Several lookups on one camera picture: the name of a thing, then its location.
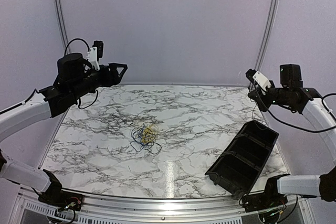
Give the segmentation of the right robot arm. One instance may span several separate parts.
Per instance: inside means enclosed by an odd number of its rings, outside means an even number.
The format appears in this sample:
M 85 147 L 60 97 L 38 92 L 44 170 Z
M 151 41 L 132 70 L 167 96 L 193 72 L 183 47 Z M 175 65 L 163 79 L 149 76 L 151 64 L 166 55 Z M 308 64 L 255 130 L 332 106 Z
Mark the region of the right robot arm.
M 277 88 L 260 71 L 249 69 L 246 78 L 253 89 L 249 91 L 248 97 L 256 102 L 261 112 L 269 113 L 269 108 L 277 105 L 301 114 L 313 127 L 311 130 L 287 123 L 275 115 L 272 118 L 293 129 L 318 134 L 335 158 L 335 115 L 327 106 L 325 98 L 316 89 L 303 86 L 299 65 L 281 65 L 279 70 L 281 87 Z M 335 201 L 335 169 L 322 175 L 274 176 L 267 180 L 265 190 L 260 195 L 260 203 L 271 207 L 280 196 L 286 195 Z

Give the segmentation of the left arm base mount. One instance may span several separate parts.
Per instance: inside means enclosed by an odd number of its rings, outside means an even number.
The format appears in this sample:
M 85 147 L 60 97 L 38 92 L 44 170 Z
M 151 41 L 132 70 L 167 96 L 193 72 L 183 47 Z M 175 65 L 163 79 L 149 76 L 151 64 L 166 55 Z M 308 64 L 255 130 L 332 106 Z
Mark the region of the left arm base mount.
M 83 195 L 64 191 L 61 182 L 56 176 L 43 169 L 48 176 L 51 184 L 45 192 L 39 193 L 38 200 L 40 202 L 61 208 L 61 211 L 69 207 L 71 210 L 80 211 L 82 207 Z

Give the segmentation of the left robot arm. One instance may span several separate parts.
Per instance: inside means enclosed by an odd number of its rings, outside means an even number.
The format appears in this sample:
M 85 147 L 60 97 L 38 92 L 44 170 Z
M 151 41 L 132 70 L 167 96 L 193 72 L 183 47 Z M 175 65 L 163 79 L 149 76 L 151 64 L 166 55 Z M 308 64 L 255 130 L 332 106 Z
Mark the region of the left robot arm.
M 88 93 L 99 87 L 119 84 L 128 69 L 126 64 L 100 65 L 94 51 L 84 58 L 71 53 L 57 61 L 58 74 L 53 85 L 34 91 L 26 100 L 1 111 L 1 140 L 40 121 L 55 118 Z M 48 171 L 33 168 L 1 152 L 1 178 L 31 187 L 54 205 L 66 202 L 66 193 L 59 180 Z

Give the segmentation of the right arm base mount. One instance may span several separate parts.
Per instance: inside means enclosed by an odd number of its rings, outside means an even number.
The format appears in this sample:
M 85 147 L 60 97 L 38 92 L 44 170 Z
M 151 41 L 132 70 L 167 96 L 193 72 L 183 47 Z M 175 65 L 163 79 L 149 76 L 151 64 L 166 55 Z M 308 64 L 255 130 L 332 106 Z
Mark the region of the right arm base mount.
M 277 181 L 284 176 L 287 174 L 268 178 L 262 192 L 243 196 L 240 205 L 246 212 L 252 212 L 286 204 L 286 195 L 279 193 L 277 188 Z

